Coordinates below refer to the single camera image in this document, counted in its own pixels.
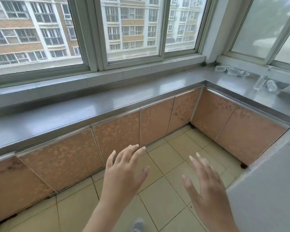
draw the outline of floor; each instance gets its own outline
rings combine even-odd
[[[190,126],[151,144],[146,151],[139,159],[138,171],[149,165],[150,173],[113,231],[127,232],[137,217],[144,219],[145,231],[208,231],[197,217],[182,183],[185,174],[199,192],[189,155],[199,152],[206,158],[220,174],[225,187],[243,172],[240,161]],[[103,177],[101,171],[42,200],[0,225],[0,232],[81,232],[99,202]]]

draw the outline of person's right hand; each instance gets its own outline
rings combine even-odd
[[[189,178],[183,175],[182,179],[197,215],[210,232],[239,232],[219,174],[199,153],[196,154],[197,159],[189,157],[200,181],[201,194]]]

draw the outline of stainless steel countertop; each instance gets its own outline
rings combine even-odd
[[[197,67],[0,117],[0,156],[203,84],[290,124],[290,100],[266,89],[255,92],[252,78],[217,73],[214,67]]]

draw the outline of kitchen cabinet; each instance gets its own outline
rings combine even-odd
[[[200,89],[175,96],[168,133],[187,124],[192,116]]]
[[[53,192],[16,156],[0,161],[0,220]]]
[[[139,144],[139,125],[140,111],[138,110],[93,127],[104,164],[113,150],[118,154],[130,144]]]
[[[103,167],[91,128],[19,158],[56,192]]]
[[[237,105],[216,141],[249,165],[285,131],[275,122]]]
[[[233,102],[204,89],[191,123],[216,140],[235,107]]]
[[[173,97],[141,109],[140,146],[168,133],[174,99]]]

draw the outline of cabinet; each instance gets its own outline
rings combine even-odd
[[[286,128],[237,105],[216,141],[249,165],[285,131]]]
[[[16,156],[0,161],[0,220],[53,192]]]
[[[140,146],[168,133],[174,97],[141,109]]]
[[[235,107],[233,102],[204,89],[191,123],[216,140]]]
[[[113,150],[118,154],[130,144],[139,144],[139,125],[140,111],[138,110],[93,127],[104,164]]]
[[[187,124],[192,116],[200,89],[175,96],[168,133]]]
[[[103,167],[91,128],[19,158],[57,192]]]

